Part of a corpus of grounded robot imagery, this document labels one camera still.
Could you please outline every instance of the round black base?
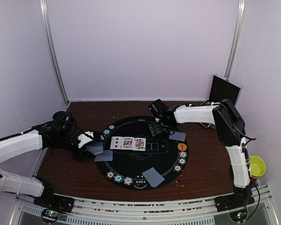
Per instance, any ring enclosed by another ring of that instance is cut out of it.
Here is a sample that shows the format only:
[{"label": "round black base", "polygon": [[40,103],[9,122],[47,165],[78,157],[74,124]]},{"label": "round black base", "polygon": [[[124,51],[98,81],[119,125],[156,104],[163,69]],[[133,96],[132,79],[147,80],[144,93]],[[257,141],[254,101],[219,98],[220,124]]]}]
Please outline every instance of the round black base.
[{"label": "round black base", "polygon": [[113,160],[97,162],[100,172],[112,183],[133,190],[150,190],[151,187],[142,173],[155,168],[164,177],[157,186],[171,183],[184,169],[188,159],[187,143],[170,140],[169,134],[162,133],[152,137],[148,124],[155,121],[150,116],[134,116],[116,121],[104,130],[107,137],[104,150],[109,150],[111,137],[142,137],[146,138],[146,151],[113,150]]}]

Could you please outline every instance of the yellow cup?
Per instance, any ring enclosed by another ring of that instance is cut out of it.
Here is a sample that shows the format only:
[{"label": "yellow cup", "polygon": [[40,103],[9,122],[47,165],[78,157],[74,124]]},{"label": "yellow cup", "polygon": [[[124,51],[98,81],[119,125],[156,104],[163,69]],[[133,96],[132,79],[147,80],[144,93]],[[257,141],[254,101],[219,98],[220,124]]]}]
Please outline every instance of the yellow cup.
[{"label": "yellow cup", "polygon": [[260,178],[266,173],[266,163],[258,156],[250,157],[250,168],[253,178]]}]

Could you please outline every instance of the brown wooden tabletop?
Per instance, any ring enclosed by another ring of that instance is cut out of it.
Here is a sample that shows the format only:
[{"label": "brown wooden tabletop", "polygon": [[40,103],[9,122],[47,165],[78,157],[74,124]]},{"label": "brown wooden tabletop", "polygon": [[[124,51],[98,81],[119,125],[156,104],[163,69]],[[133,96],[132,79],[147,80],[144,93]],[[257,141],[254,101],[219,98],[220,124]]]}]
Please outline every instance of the brown wooden tabletop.
[{"label": "brown wooden tabletop", "polygon": [[[151,115],[151,102],[77,102],[68,109],[85,131],[103,131],[119,119],[135,115]],[[173,106],[181,102],[165,102]],[[128,190],[112,184],[96,167],[93,159],[72,160],[69,151],[47,154],[38,176],[55,187],[57,194],[111,201],[169,201],[194,199],[233,192],[233,173],[225,147],[216,131],[199,124],[178,126],[186,133],[189,157],[185,169],[172,183],[149,191]]]}]

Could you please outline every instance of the orange disc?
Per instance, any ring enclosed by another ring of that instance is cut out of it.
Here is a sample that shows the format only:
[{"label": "orange disc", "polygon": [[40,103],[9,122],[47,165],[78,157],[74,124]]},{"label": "orange disc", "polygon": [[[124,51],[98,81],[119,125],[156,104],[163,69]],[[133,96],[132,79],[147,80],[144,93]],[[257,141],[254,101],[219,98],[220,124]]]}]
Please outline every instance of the orange disc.
[{"label": "orange disc", "polygon": [[187,146],[186,146],[186,144],[180,143],[180,144],[178,145],[178,149],[179,149],[180,151],[185,151],[185,150],[187,149]]}]

